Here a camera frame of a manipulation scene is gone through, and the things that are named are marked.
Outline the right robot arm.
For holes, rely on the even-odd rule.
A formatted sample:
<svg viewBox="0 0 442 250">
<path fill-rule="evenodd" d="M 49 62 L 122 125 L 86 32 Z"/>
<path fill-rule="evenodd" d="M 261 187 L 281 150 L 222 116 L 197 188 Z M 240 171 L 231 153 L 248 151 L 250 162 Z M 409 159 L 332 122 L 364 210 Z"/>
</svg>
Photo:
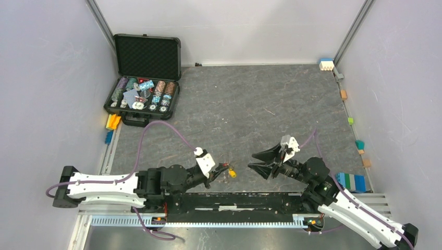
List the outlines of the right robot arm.
<svg viewBox="0 0 442 250">
<path fill-rule="evenodd" d="M 248 167 L 264 179 L 282 174 L 306 184 L 301 195 L 305 211 L 336 219 L 376 249 L 415 249 L 419 234 L 416 226 L 382 216 L 339 184 L 322 158 L 311 157 L 304 163 L 294 160 L 298 151 L 294 146 L 277 145 L 253 154 L 258 162 Z"/>
</svg>

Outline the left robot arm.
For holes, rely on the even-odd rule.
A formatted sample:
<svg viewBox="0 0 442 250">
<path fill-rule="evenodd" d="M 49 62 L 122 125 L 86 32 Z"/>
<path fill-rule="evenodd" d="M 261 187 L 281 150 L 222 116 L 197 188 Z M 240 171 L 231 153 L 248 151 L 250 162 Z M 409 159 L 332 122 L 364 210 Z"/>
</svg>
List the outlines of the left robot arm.
<svg viewBox="0 0 442 250">
<path fill-rule="evenodd" d="M 60 181 L 53 188 L 53 207 L 76 208 L 80 204 L 128 205 L 151 212 L 160 211 L 168 195 L 181 195 L 198 185 L 210 188 L 227 163 L 204 173 L 199 165 L 150 168 L 133 174 L 93 176 L 65 166 Z"/>
</svg>

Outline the yellow tag key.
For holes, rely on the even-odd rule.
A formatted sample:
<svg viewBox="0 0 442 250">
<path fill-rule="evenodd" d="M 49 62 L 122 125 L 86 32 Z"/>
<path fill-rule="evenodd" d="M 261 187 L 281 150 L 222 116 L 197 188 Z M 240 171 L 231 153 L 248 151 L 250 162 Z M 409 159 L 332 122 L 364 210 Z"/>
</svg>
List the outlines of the yellow tag key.
<svg viewBox="0 0 442 250">
<path fill-rule="evenodd" d="M 236 178 L 237 177 L 237 174 L 236 174 L 236 172 L 235 172 L 233 167 L 229 167 L 228 173 L 229 173 L 231 178 Z"/>
</svg>

